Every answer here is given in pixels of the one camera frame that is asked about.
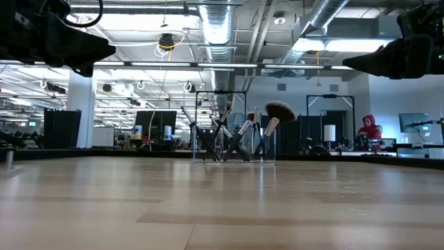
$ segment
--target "electrical cord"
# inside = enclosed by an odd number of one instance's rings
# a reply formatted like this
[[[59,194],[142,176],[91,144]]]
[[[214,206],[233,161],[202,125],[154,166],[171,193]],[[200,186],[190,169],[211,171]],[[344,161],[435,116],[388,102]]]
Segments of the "electrical cord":
[[[173,50],[170,51],[169,53],[169,57],[168,57],[168,61],[171,61],[171,54],[173,53]],[[155,103],[155,107],[154,107],[154,112],[151,115],[151,119],[150,119],[150,125],[148,127],[148,145],[150,147],[150,151],[151,151],[151,125],[153,124],[153,119],[154,119],[154,115],[155,112],[157,110],[157,107],[159,106],[159,102],[160,102],[160,97],[162,96],[162,92],[164,91],[164,85],[165,85],[165,80],[167,79],[167,73],[168,70],[165,71],[165,75],[164,75],[164,80],[162,81],[162,87],[160,87],[160,91],[159,91],[159,97],[157,98],[157,101]]]
[[[102,16],[103,16],[103,0],[99,0],[99,15],[97,16],[97,18],[94,21],[87,23],[87,24],[76,24],[76,23],[73,23],[65,18],[64,22],[65,22],[65,24],[76,27],[76,28],[89,28],[89,27],[93,27],[94,25],[98,24],[100,22],[100,20],[102,19]]]

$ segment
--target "brush handle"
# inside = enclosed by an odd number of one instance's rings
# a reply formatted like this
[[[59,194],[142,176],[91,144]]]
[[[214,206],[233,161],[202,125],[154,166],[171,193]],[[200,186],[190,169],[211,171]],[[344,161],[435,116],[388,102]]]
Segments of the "brush handle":
[[[209,151],[210,154],[212,155],[213,161],[221,160],[217,156],[217,153],[214,151],[214,149],[211,147],[211,145],[208,143],[207,139],[205,139],[205,135],[203,134],[201,129],[199,127],[197,127],[197,126],[196,126],[196,134],[200,138],[200,140],[202,141],[202,143],[205,146],[205,148],[207,149],[207,152]]]
[[[266,161],[266,145],[265,142],[268,141],[270,137],[267,135],[264,135],[259,145],[257,145],[255,156],[258,156],[261,153],[262,149],[262,158]]]
[[[228,147],[227,153],[225,153],[225,155],[223,156],[223,161],[227,161],[230,157],[231,157],[231,153],[234,151],[234,149],[236,149],[236,147],[239,146],[239,142],[242,139],[242,134],[238,133],[232,141],[232,144],[230,145],[230,147]]]
[[[217,125],[216,131],[214,132],[213,137],[211,138],[210,145],[214,146],[214,143],[216,142],[217,135],[219,134],[219,131],[221,130],[221,127],[222,127],[222,122],[219,122],[219,125]]]
[[[229,133],[224,133],[223,135],[224,135],[225,139],[228,141],[228,143],[230,143],[230,144],[233,143],[233,142],[232,142],[233,136],[232,136],[231,134],[229,134]],[[236,148],[235,148],[234,150],[242,156],[242,159],[243,159],[244,161],[246,161],[246,162],[249,162],[249,161],[250,161],[250,158],[248,157],[248,153],[245,152],[245,150],[243,150],[243,149],[241,148],[241,145],[240,145],[239,143],[237,144],[237,146],[236,146]]]

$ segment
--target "person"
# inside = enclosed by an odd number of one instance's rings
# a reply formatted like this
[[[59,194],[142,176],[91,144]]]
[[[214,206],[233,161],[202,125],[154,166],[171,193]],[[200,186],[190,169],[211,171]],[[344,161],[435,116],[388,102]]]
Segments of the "person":
[[[380,140],[382,139],[382,127],[376,125],[375,117],[373,115],[367,115],[362,118],[364,126],[359,129],[359,135],[365,135],[369,140]]]

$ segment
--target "computer monitor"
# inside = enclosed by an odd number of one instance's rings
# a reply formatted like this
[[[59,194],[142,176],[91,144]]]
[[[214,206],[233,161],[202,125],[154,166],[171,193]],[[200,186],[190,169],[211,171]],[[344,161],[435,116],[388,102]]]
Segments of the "computer monitor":
[[[429,120],[429,114],[425,113],[400,114],[401,133],[430,133],[430,124],[412,126],[412,124],[428,122]]]

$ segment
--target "black panel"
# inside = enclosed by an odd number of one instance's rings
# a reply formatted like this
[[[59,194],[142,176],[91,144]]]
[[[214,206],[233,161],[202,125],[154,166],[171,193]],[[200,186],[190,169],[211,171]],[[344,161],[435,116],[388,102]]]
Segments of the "black panel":
[[[44,148],[72,149],[77,147],[78,132],[82,112],[44,112]]]

